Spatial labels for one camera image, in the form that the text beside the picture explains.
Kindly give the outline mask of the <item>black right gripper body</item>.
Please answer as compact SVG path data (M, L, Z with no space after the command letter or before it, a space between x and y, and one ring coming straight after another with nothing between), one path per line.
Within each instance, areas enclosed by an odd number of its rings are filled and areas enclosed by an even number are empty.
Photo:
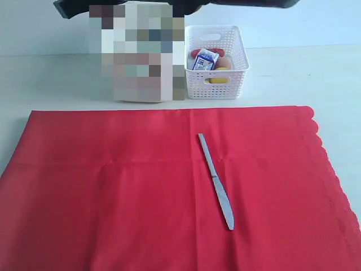
M174 18L183 18L198 11L202 6L212 3L212 1L168 0L166 3L172 6Z

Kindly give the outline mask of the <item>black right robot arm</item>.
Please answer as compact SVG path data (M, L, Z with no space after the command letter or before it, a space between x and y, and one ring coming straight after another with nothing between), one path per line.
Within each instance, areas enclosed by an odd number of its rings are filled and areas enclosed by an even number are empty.
M71 19L79 14L87 13L90 6L116 6L122 5L130 1L54 1L53 5L59 14L65 19ZM267 7L267 8L291 8L298 3L298 1L288 0L217 0L217 1L140 1L140 3L166 3L176 7L176 15L184 16L191 15L199 10L202 6L208 4L222 5L222 6L249 6L249 7Z

